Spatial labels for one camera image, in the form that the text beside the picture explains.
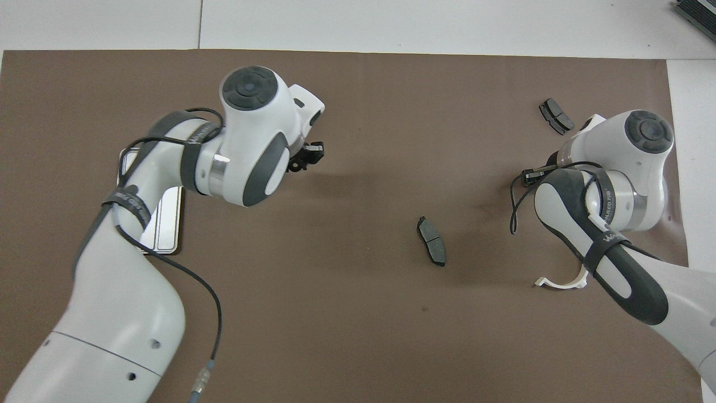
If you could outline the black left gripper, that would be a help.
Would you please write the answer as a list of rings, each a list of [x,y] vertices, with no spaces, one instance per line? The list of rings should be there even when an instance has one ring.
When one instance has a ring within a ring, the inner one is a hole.
[[[287,170],[291,172],[299,172],[307,170],[309,164],[317,164],[324,157],[324,142],[315,141],[305,143],[296,155],[289,158]]]

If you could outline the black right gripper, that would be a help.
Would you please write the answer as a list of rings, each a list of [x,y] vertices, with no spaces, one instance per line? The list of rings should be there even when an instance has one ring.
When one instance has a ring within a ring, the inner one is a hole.
[[[531,187],[535,184],[540,183],[544,180],[544,177],[551,174],[563,165],[562,153],[555,151],[550,155],[545,163],[545,171],[541,168],[530,168],[521,172],[522,185],[524,187]]]

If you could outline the silver metal tray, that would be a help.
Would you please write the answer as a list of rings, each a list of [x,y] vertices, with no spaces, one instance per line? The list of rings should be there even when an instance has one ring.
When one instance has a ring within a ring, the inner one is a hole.
[[[148,226],[137,239],[141,245],[161,255],[172,255],[179,251],[184,196],[185,190],[181,186],[171,187],[163,193]]]

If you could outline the dark grey brake pad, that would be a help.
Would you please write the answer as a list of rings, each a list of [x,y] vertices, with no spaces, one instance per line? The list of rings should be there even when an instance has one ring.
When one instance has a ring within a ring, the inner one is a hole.
[[[574,123],[553,99],[546,99],[539,105],[540,114],[550,127],[560,135],[565,135],[574,128]]]
[[[446,265],[446,248],[441,235],[436,227],[425,216],[421,216],[417,222],[417,233],[426,247],[431,262],[438,267]]]

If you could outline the brown table mat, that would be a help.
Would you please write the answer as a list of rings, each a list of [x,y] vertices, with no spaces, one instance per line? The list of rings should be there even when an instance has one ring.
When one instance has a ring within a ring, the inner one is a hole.
[[[672,119],[662,60],[284,51],[16,51],[0,76],[0,401],[62,316],[120,150],[174,110],[220,108],[264,65],[326,105],[326,155],[251,208],[187,193],[176,261],[223,305],[200,403],[701,403],[698,375],[508,187],[581,125]],[[417,233],[425,216],[446,265]]]

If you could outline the dark grey ribbed device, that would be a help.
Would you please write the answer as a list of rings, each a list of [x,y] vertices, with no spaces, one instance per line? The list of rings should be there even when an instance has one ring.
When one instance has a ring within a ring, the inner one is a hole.
[[[716,31],[716,0],[675,0],[675,10],[709,31]]]

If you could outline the white curved plastic bracket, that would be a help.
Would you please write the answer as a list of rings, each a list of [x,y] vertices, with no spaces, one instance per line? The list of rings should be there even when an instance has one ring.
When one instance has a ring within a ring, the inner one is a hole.
[[[547,287],[553,290],[581,290],[587,286],[588,270],[586,267],[581,265],[580,272],[576,275],[573,280],[566,283],[557,283],[550,280],[547,277],[539,277],[534,282],[537,287]]]

